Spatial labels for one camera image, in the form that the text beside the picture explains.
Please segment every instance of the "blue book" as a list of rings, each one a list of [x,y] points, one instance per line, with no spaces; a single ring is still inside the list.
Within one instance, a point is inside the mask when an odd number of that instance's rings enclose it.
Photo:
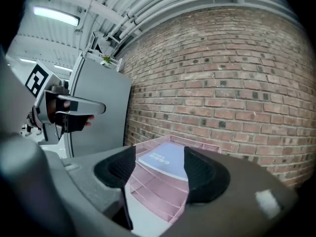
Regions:
[[[188,181],[184,170],[184,146],[163,143],[139,157],[138,161],[160,173],[179,180]]]

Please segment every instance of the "ceiling beam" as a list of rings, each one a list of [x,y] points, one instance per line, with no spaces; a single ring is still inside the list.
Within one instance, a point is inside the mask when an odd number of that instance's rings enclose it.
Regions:
[[[44,49],[56,49],[56,50],[63,51],[63,52],[68,53],[68,54],[72,54],[74,56],[78,56],[78,51],[82,51],[80,49],[77,50],[74,47],[67,46],[67,45],[64,45],[61,43],[52,42],[49,40],[39,39],[39,38],[35,38],[35,37],[23,36],[23,35],[15,36],[12,44],[13,45],[11,45],[11,46],[13,49],[16,49],[19,47],[23,48],[23,47],[34,46],[36,48],[39,48],[40,50],[43,50],[43,48]]]
[[[70,2],[72,4],[75,4],[77,6],[80,6],[82,8],[88,8],[90,5],[91,0],[61,0],[65,2]],[[121,15],[119,15],[117,12],[113,11],[112,9],[108,8],[107,6],[97,2],[96,0],[93,0],[90,6],[90,11],[100,15],[101,17],[110,20],[114,24],[120,23],[120,21],[123,19]],[[131,26],[131,23],[127,22],[123,27],[129,27]],[[140,35],[142,32],[140,30],[135,31],[135,34]]]

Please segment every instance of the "fluorescent light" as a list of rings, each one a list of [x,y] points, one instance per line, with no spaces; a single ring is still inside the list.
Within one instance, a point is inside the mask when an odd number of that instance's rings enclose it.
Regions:
[[[62,66],[58,66],[58,65],[54,65],[54,67],[58,68],[58,69],[64,69],[64,70],[68,70],[68,71],[72,71],[72,69],[68,69]]]
[[[20,58],[21,61],[24,61],[24,62],[29,62],[29,63],[36,63],[36,61],[31,61],[31,60],[27,60],[27,59],[22,59]]]
[[[35,6],[33,11],[35,15],[56,19],[73,26],[78,26],[79,24],[79,18],[58,10]]]

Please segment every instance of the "finger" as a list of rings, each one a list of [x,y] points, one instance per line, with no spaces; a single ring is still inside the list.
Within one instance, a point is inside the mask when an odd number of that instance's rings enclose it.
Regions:
[[[70,107],[70,101],[65,101],[65,102],[64,102],[64,107],[65,107],[65,108]]]

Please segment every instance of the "brick wall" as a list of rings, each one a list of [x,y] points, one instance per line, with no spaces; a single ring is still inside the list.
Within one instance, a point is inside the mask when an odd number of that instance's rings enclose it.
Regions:
[[[289,22],[246,8],[194,11],[118,57],[133,79],[126,144],[174,134],[219,145],[291,186],[310,176],[315,58]]]

